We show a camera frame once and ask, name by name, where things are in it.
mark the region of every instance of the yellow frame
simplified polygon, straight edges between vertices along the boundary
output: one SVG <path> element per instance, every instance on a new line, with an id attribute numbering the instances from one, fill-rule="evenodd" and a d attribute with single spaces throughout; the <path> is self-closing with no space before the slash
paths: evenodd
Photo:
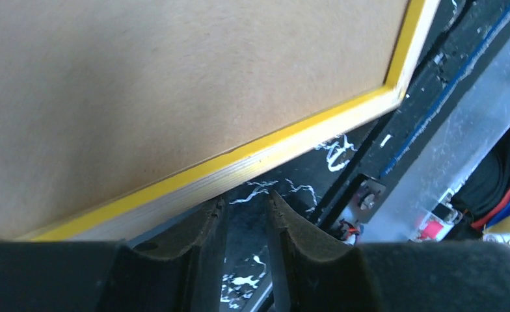
<path id="1" fill-rule="evenodd" d="M 378 89 L 18 239 L 131 239 L 162 220 L 232 189 L 338 133 L 395 109 L 405 96 L 438 1 L 409 2 L 390 69 L 384 85 Z"/>

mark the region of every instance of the gray metal surface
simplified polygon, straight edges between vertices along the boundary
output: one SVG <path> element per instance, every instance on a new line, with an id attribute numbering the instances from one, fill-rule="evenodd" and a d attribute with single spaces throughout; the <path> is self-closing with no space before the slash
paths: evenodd
<path id="1" fill-rule="evenodd" d="M 378 208 L 362 241 L 412 237 L 445 191 L 461 187 L 509 126 L 510 39 Z"/>

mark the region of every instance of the blue line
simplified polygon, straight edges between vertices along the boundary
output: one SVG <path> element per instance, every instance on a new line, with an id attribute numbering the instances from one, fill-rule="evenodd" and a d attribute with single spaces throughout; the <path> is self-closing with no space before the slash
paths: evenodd
<path id="1" fill-rule="evenodd" d="M 447 94 L 449 94 L 450 90 L 452 88 L 454 88 L 455 84 L 460 80 L 460 78 L 462 77 L 462 75 L 466 71 L 467 67 L 469 67 L 471 62 L 477 57 L 477 54 L 479 53 L 479 51 L 481 51 L 483 46 L 485 44 L 487 44 L 487 42 L 491 38 L 492 34 L 496 32 L 498 27 L 500 27 L 500 24 L 504 21 L 504 19 L 508 15 L 508 13 L 510 13 L 510 4 L 506 8 L 506 10 L 504 10 L 504 12 L 500 16 L 500 18 L 498 18 L 496 23 L 492 26 L 492 28 L 490 29 L 489 33 L 487 33 L 487 35 L 484 37 L 483 41 L 481 41 L 481 43 L 474 49 L 474 51 L 472 52 L 472 54 L 470 55 L 468 60 L 461 67 L 461 69 L 458 70 L 458 72 L 456 73 L 456 76 L 454 76 L 454 79 L 451 80 L 449 85 L 439 95 L 439 98 L 433 103 L 433 105 L 431 106 L 429 111 L 427 111 L 427 114 L 425 115 L 425 118 L 418 124 L 418 126 L 416 126 L 415 130 L 413 130 L 413 132 L 410 134 L 408 139 L 401 146 L 401 149 L 399 151 L 397 151 L 397 153 L 395 154 L 393 159 L 387 164 L 385 169 L 381 172 L 380 177 L 386 176 L 389 173 L 389 171 L 399 162 L 399 160 L 400 160 L 399 157 L 406 150 L 406 148 L 410 145 L 410 141 L 412 140 L 412 138 L 414 138 L 414 136 L 416 136 L 416 133 L 418 131 L 420 131 L 420 129 L 423 127 L 425 121 L 438 109 L 439 105 L 443 102 L 443 100 L 445 99 Z"/>

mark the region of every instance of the black marble surface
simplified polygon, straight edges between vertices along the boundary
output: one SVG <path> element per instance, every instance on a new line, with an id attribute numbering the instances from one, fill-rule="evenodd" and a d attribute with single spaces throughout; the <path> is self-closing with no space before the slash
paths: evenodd
<path id="1" fill-rule="evenodd" d="M 223 194 L 230 222 L 222 277 L 221 311 L 242 309 L 270 278 L 265 234 L 267 194 L 277 191 L 300 215 L 315 206 L 360 147 L 375 122 L 338 135 L 313 150 Z"/>

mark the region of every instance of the red cable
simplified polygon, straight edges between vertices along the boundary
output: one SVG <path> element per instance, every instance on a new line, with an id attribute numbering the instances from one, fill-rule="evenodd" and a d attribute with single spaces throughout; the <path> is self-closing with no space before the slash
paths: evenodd
<path id="1" fill-rule="evenodd" d="M 496 205 L 495 208 L 493 208 L 491 211 L 489 211 L 489 213 L 487 213 L 487 215 L 484 216 L 483 218 L 472 223 L 472 228 L 474 228 L 474 229 L 482 228 L 488 221 L 490 221 L 492 219 L 493 216 L 495 216 L 502 209 L 504 209 L 504 207 L 506 207 L 506 205 L 509 202 L 510 202 L 510 188 L 508 189 L 506 194 L 504 194 L 504 197 L 502 198 L 500 203 L 498 203 L 498 205 Z"/>

